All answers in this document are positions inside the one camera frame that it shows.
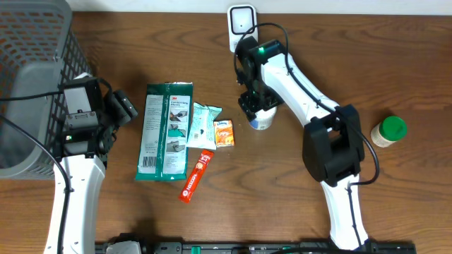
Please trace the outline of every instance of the orange packet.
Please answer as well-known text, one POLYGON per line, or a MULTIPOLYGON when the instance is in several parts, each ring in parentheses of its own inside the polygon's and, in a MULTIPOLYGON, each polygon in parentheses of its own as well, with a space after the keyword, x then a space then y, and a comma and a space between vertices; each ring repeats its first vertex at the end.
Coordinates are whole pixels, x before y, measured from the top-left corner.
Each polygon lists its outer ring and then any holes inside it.
POLYGON ((181 194, 179 195, 179 199, 182 202, 190 203, 191 196, 196 190, 196 187, 198 186, 199 181, 201 180, 201 177, 203 177, 204 171, 207 169, 207 165, 209 164, 209 161, 213 157, 213 152, 203 150, 201 153, 201 156, 198 159, 198 162, 196 163, 195 168, 190 174, 190 177, 187 179, 184 189, 182 189, 181 194))
POLYGON ((217 147, 234 146, 234 131, 232 130, 232 121, 214 121, 215 141, 217 147))

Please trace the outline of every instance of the wooden surface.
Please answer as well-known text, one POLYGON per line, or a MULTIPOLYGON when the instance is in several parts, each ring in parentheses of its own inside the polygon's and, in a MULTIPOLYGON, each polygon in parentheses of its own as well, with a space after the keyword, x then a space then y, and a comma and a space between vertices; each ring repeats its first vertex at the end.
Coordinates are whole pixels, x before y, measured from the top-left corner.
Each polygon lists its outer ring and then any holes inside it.
MULTIPOLYGON (((452 18, 260 15, 290 32, 299 68, 339 104, 353 104, 363 132, 390 114, 408 136, 376 149, 381 176, 360 188, 364 226, 375 239, 452 248, 452 18)), ((97 241, 135 231, 186 241, 299 241, 328 237, 323 191, 304 168, 302 127, 281 106, 254 131, 237 104, 225 14, 75 13, 73 29, 96 75, 123 89, 141 115, 122 128, 100 193, 97 241), (221 148, 189 205, 184 181, 134 181, 147 83, 194 82, 194 101, 223 108, 237 145, 221 148)), ((262 42, 280 31, 260 30, 262 42)), ((201 150, 190 149, 189 172, 201 150)), ((362 178, 374 173, 367 153, 362 178)), ((0 182, 0 253, 41 253, 54 184, 0 182)))

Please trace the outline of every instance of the orange box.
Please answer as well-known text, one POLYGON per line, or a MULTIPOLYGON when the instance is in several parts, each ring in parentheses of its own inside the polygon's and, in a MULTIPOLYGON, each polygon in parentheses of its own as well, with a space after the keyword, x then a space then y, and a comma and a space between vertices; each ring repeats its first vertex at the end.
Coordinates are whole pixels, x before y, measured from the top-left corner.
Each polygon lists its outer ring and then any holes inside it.
POLYGON ((234 131, 232 130, 232 121, 214 121, 215 141, 217 147, 234 146, 234 131))

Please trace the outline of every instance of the white packet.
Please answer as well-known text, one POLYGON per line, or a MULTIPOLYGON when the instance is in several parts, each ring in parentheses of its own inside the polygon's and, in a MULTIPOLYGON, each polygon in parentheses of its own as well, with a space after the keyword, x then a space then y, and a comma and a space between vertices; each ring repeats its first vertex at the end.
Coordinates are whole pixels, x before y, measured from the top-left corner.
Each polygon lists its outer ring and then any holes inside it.
POLYGON ((187 147, 216 150, 213 120, 221 113, 221 108, 193 104, 193 121, 191 122, 187 147))

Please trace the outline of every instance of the bottle with green cap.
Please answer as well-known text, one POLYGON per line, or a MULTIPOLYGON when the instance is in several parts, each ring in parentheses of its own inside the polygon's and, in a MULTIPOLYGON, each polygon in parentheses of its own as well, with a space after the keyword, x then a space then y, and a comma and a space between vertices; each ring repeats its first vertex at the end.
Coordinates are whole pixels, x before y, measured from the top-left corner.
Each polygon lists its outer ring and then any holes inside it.
POLYGON ((398 116, 390 116, 375 126, 370 136, 375 145, 388 147, 407 135, 407 125, 398 116))

